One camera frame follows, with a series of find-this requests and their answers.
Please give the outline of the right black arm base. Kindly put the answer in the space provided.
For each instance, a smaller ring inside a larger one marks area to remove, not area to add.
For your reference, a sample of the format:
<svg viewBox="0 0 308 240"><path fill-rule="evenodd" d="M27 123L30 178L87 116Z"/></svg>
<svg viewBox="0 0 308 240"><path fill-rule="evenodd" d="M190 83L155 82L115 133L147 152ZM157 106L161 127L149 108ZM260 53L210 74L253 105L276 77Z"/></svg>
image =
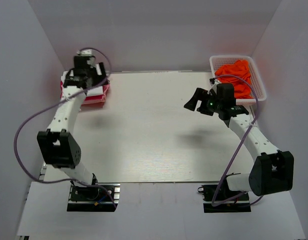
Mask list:
<svg viewBox="0 0 308 240"><path fill-rule="evenodd" d="M197 192L203 196L204 213L250 213L251 207L249 195L241 195L218 206L212 206L212 199L217 189L217 184L205 184L198 187ZM228 198L238 195L239 191L229 191L227 186L222 186L215 198L214 203L218 204Z"/></svg>

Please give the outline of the white t shirt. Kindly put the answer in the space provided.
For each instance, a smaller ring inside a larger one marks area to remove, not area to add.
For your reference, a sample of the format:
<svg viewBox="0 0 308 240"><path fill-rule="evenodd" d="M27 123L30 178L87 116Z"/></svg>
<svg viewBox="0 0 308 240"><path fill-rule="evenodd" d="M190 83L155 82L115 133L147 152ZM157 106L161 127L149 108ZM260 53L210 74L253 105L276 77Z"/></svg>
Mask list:
<svg viewBox="0 0 308 240"><path fill-rule="evenodd" d="M67 87L76 87L86 93L87 91L103 86L108 82L108 76L104 80L98 80L96 66L88 65L85 68L71 68L65 74L62 87L64 89Z"/></svg>

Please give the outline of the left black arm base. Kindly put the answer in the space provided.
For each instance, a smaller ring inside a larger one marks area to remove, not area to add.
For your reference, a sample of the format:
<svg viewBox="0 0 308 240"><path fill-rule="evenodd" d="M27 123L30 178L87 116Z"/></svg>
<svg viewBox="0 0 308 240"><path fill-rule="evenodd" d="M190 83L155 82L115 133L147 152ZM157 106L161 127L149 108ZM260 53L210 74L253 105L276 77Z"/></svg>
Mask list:
<svg viewBox="0 0 308 240"><path fill-rule="evenodd" d="M100 188L88 188L71 185L67 202L68 212L110 213L115 212L119 204L120 183L106 183L102 185L110 194Z"/></svg>

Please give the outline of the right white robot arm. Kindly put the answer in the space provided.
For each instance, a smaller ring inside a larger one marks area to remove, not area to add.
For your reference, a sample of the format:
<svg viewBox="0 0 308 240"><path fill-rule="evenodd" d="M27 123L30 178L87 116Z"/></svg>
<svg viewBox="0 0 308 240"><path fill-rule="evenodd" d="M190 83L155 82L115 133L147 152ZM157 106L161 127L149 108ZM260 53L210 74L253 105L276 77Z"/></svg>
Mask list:
<svg viewBox="0 0 308 240"><path fill-rule="evenodd" d="M260 197L292 189L294 156L265 137L247 108L236 103L232 84L215 84L210 90L197 88L184 108L208 116L217 114L253 159L250 173L226 174L225 183L219 187L223 198L230 200L239 192L253 192Z"/></svg>

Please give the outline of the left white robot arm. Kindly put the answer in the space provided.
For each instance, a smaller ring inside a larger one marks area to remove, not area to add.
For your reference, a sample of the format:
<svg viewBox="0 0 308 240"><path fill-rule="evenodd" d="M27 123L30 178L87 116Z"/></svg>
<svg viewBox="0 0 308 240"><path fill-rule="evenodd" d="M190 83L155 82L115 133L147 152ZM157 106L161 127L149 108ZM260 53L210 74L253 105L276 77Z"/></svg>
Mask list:
<svg viewBox="0 0 308 240"><path fill-rule="evenodd" d="M76 186L83 186L82 193L90 200L99 196L100 187L93 183L94 174L81 162L81 148L72 132L88 91L107 82L104 64L95 62L90 49L79 51L73 58L73 68L64 77L51 123L37 134L44 162L64 172Z"/></svg>

